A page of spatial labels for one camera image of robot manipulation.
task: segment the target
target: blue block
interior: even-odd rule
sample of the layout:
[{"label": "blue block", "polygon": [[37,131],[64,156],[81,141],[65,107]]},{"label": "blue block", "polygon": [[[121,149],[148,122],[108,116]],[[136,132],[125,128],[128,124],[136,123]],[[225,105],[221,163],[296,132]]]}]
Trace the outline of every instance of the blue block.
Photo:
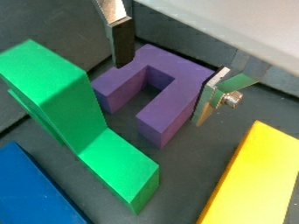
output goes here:
[{"label": "blue block", "polygon": [[16,142],[0,149],[0,223],[86,223]]}]

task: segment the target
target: dark gray surface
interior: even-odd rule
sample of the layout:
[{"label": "dark gray surface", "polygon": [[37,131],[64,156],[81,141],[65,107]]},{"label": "dark gray surface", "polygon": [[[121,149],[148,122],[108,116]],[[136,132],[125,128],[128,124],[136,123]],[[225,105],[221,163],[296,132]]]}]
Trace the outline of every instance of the dark gray surface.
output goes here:
[{"label": "dark gray surface", "polygon": [[299,98],[299,78],[281,68],[276,66],[269,67],[263,83]]},{"label": "dark gray surface", "polygon": [[[92,70],[90,77],[109,67],[108,60]],[[30,152],[94,223],[189,224],[197,220],[253,121],[260,120],[299,137],[299,101],[260,86],[241,92],[244,99],[235,110],[223,107],[199,128],[188,121],[161,150],[136,132],[136,113],[159,94],[156,89],[147,87],[113,115],[104,113],[112,130],[160,165],[161,183],[137,216],[93,178],[69,149],[58,146],[32,119],[1,135],[0,146],[14,140]],[[296,205],[291,204],[291,209],[295,211]],[[289,212],[288,220],[295,217],[296,212]]]}]

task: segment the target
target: green block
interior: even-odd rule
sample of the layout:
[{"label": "green block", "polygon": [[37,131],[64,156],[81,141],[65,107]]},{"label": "green block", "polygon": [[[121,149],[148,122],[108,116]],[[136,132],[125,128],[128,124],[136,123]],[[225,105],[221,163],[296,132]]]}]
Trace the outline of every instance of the green block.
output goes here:
[{"label": "green block", "polygon": [[0,76],[36,122],[137,214],[159,165],[108,128],[86,73],[32,40],[0,54]]}]

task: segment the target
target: purple u-shaped block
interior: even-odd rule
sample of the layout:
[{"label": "purple u-shaped block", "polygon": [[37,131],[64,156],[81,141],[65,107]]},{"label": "purple u-shaped block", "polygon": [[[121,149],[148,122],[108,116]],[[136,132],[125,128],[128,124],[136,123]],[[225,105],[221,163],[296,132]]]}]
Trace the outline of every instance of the purple u-shaped block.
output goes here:
[{"label": "purple u-shaped block", "polygon": [[133,61],[102,73],[92,87],[100,106],[110,114],[147,84],[163,90],[136,115],[139,133],[163,148],[191,116],[201,83],[212,74],[207,67],[144,45]]}]

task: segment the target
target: toy block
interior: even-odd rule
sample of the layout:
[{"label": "toy block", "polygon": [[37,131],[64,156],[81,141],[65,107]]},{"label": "toy block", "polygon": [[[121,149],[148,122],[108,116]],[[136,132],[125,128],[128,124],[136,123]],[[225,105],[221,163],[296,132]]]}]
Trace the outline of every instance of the toy block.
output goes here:
[{"label": "toy block", "polygon": [[16,142],[0,149],[0,222],[88,223]]},{"label": "toy block", "polygon": [[163,148],[193,111],[201,83],[213,71],[152,45],[143,46],[133,61],[110,68],[92,87],[102,109],[114,113],[145,85],[161,93],[137,113],[139,133]]},{"label": "toy block", "polygon": [[28,40],[0,54],[0,74],[32,118],[139,213],[159,186],[159,165],[108,128],[85,72]]},{"label": "toy block", "polygon": [[256,121],[197,224],[283,224],[299,171],[299,140]]}]

